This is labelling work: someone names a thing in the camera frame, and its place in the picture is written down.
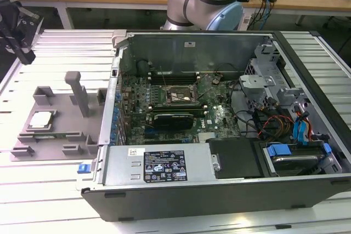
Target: motherboard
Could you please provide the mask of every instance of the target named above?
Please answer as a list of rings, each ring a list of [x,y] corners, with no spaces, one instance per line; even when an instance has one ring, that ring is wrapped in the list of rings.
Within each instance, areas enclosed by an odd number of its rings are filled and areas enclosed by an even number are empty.
[[[182,144],[240,136],[229,107],[232,81],[216,73],[122,75],[127,145]]]

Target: metal screw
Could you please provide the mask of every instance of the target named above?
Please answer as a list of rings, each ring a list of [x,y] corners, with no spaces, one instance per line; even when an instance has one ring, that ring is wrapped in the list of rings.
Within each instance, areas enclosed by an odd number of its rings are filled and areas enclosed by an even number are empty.
[[[214,169],[214,171],[216,171],[216,172],[220,171],[219,163],[213,163],[213,169]]]

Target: white label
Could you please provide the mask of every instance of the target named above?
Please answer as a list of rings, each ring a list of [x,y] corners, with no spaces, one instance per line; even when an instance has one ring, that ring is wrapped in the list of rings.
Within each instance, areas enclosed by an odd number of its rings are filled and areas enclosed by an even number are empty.
[[[128,156],[143,156],[145,148],[129,148]]]
[[[195,48],[196,42],[184,42],[185,48]]]

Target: floor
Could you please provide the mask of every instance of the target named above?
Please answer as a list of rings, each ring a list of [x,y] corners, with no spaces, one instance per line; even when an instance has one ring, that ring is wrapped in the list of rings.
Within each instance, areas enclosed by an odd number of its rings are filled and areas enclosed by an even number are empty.
[[[29,8],[30,11],[39,13],[45,17],[43,28],[62,28],[60,19],[53,8]],[[146,29],[155,30],[166,21],[164,10],[128,10],[128,9],[70,9],[73,23],[76,29]],[[318,31],[328,44],[336,51],[343,42],[351,36],[351,20],[335,18],[329,22],[327,28],[323,24],[328,20],[326,16],[306,16],[301,26],[295,24],[294,15],[272,14],[263,30],[282,31]],[[14,56],[6,52],[0,52],[0,80],[4,77],[7,69],[12,64]],[[351,65],[351,41],[341,50],[340,56]]]

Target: blue drive latch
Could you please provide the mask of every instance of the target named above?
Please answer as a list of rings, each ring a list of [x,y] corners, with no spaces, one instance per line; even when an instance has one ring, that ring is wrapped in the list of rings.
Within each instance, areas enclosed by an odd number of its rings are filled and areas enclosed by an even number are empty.
[[[290,148],[287,144],[270,145],[267,147],[267,150],[270,157],[291,155]]]

